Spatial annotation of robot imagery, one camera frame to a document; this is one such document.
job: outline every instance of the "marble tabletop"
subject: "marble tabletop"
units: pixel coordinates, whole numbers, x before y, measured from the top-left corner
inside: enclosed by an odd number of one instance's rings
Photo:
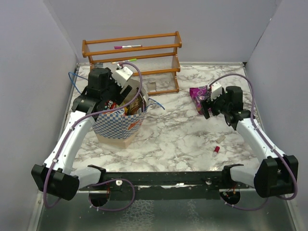
[[[89,71],[89,66],[81,66],[79,75],[88,77]],[[204,86],[228,73],[244,75],[244,70],[241,65],[182,66],[178,73],[180,92],[151,97],[166,109],[155,105],[148,110],[128,148],[99,143],[91,129],[77,153],[73,168],[96,165],[114,172],[209,171],[222,170],[229,164],[257,167],[258,161],[252,150],[236,131],[226,125],[224,117],[219,115],[206,120],[197,113],[189,96],[189,88]],[[144,86],[153,80],[156,80],[158,90],[174,87],[168,75],[144,76]],[[250,89],[244,79],[227,77],[219,82],[223,87],[240,86],[244,92],[245,108],[251,107]],[[76,85],[82,91],[87,81],[78,78]],[[71,106],[77,96],[78,92],[74,90]],[[216,146],[220,151],[213,155]]]

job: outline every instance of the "beige box base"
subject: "beige box base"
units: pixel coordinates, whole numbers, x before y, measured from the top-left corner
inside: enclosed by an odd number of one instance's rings
[[[97,137],[97,139],[100,143],[106,143],[106,144],[117,146],[117,147],[120,147],[120,148],[127,148],[129,146],[129,144],[132,142],[132,140],[135,138],[137,133],[138,132],[136,131],[133,135],[126,138],[125,140],[123,140],[123,139],[110,139],[110,138],[106,138],[104,136],[101,136],[99,134],[95,134],[95,135],[96,135],[96,137]]]

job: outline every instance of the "wooden frame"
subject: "wooden frame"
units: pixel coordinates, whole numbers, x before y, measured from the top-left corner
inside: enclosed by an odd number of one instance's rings
[[[135,47],[135,48],[125,48],[125,49],[114,49],[114,50],[106,50],[106,51],[90,51],[89,46],[90,44],[98,44],[98,43],[108,43],[108,42],[117,42],[117,41],[128,41],[128,40],[137,40],[137,39],[154,39],[154,38],[161,38],[161,37],[175,37],[174,43],[172,44],[163,44],[163,45],[154,45],[154,46],[143,46],[143,47]],[[156,92],[149,92],[149,95],[157,95],[163,93],[174,93],[179,92],[179,84],[177,81],[177,72],[180,71],[180,63],[178,59],[178,48],[182,47],[182,40],[178,31],[174,33],[167,33],[167,34],[157,34],[157,35],[145,35],[145,36],[134,36],[134,37],[125,37],[125,38],[111,38],[111,39],[101,39],[101,40],[92,40],[92,41],[82,41],[82,56],[84,58],[88,57],[90,62],[90,68],[92,69],[96,64],[101,63],[110,63],[110,62],[117,62],[123,60],[129,60],[136,58],[137,60],[145,60],[150,58],[163,58],[172,56],[171,63],[166,68],[162,69],[155,69],[152,70],[145,67],[141,73],[143,75],[151,75],[151,74],[159,74],[159,73],[172,73],[175,89],[172,90],[161,90]],[[137,55],[137,56],[125,56],[125,57],[117,57],[117,58],[108,58],[108,59],[99,59],[94,60],[93,56],[97,55],[107,55],[107,54],[120,54],[126,52],[133,52],[133,51],[149,51],[149,50],[159,50],[159,49],[172,49],[173,52],[167,53],[158,53],[158,54],[144,54],[144,55]]]

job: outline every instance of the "pink marker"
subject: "pink marker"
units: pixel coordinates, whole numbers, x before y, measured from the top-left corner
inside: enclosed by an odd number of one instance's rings
[[[142,45],[131,45],[131,46],[114,46],[114,48],[115,48],[115,49],[132,48],[132,47],[142,47]]]
[[[220,148],[218,146],[216,146],[215,150],[213,151],[213,156],[216,156],[218,154],[219,150],[220,150]]]

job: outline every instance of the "gray floor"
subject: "gray floor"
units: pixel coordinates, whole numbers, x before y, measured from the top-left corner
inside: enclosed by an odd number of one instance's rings
[[[242,192],[239,205],[262,203],[254,191]],[[127,202],[109,202],[121,207]],[[90,208],[88,194],[70,202],[62,200],[53,209],[43,209],[38,231],[292,231],[295,230],[285,201],[271,198],[259,211],[230,208],[220,200],[135,201],[121,212],[97,212]]]

